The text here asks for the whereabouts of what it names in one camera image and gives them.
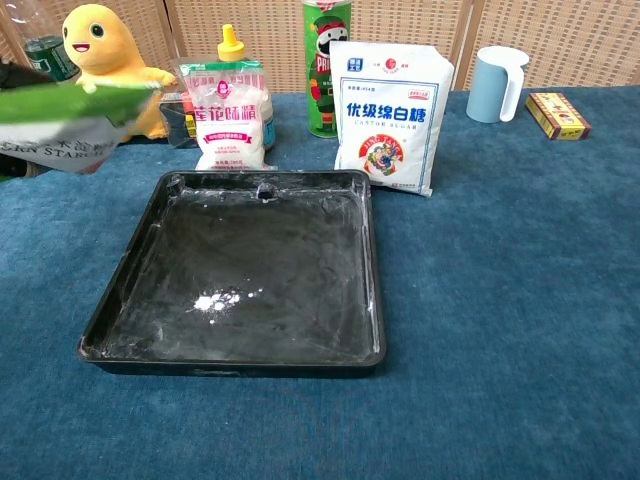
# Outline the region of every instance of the blue tablecloth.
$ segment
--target blue tablecloth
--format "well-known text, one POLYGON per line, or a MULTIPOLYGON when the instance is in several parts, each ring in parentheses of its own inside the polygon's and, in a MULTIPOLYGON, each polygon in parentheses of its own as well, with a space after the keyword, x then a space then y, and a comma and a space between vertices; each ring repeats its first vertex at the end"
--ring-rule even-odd
MULTIPOLYGON (((589 139, 475 123, 454 93, 433 197, 374 192, 389 353, 360 380, 78 359, 157 179, 198 150, 0 183, 0 478, 640 478, 640 87, 564 92, 589 139)), ((274 102, 268 161, 332 168, 303 97, 274 102)))

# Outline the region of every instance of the green can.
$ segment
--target green can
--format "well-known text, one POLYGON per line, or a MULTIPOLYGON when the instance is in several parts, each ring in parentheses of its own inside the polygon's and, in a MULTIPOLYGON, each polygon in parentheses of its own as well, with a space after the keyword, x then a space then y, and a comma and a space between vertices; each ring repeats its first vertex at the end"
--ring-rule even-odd
POLYGON ((318 137, 335 137, 329 44, 349 40, 352 0, 302 0, 302 3, 309 130, 318 137))
POLYGON ((79 69, 69 60, 62 37, 47 35, 29 40, 24 46, 33 68, 46 73, 57 82, 64 82, 75 76, 79 69))

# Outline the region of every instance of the black baking tray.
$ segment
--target black baking tray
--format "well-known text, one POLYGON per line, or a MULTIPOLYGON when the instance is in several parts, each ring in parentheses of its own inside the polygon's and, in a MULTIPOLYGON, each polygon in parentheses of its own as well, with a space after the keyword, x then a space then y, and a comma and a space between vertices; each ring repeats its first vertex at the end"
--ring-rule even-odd
POLYGON ((386 342, 368 177, 164 175, 78 352, 121 374, 372 373, 386 342))

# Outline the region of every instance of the caster sugar bag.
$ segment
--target caster sugar bag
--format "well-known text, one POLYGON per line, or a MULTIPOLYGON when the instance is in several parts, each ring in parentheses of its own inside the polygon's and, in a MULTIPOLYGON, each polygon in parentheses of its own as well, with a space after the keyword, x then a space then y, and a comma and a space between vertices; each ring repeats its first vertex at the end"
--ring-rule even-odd
POLYGON ((336 169, 431 195, 431 169, 453 65, 435 47, 331 42, 340 147, 336 169))

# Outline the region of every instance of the woven screen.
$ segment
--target woven screen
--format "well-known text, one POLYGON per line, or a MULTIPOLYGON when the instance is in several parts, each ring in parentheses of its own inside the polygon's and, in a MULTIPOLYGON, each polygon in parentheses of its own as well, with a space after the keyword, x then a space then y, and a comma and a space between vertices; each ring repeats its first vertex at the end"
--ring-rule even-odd
POLYGON ((462 0, 356 1, 352 38, 367 42, 434 45, 455 64, 454 42, 464 3, 462 0))
POLYGON ((9 42, 7 41, 7 37, 3 31, 0 30, 0 58, 4 61, 13 61, 15 60, 15 56, 11 51, 11 47, 9 46, 9 42))
POLYGON ((146 64, 170 69, 175 48, 162 0, 55 0, 47 2, 47 8, 62 29, 62 22, 71 10, 85 3, 99 3, 116 12, 131 30, 146 64))
MULTIPOLYGON (((250 57, 264 63, 274 92, 305 89, 300 0, 167 0, 182 55, 215 55, 222 25, 232 23, 250 57)), ((456 47, 459 1, 370 1, 353 4, 353 40, 436 45, 449 57, 456 47)))
MULTIPOLYGON (((457 87, 463 81, 465 88, 470 87, 476 52, 487 45, 528 53, 525 85, 529 87, 625 85, 640 65, 638 0, 484 3, 470 66, 457 87)), ((464 64, 463 56, 461 73, 464 64)))

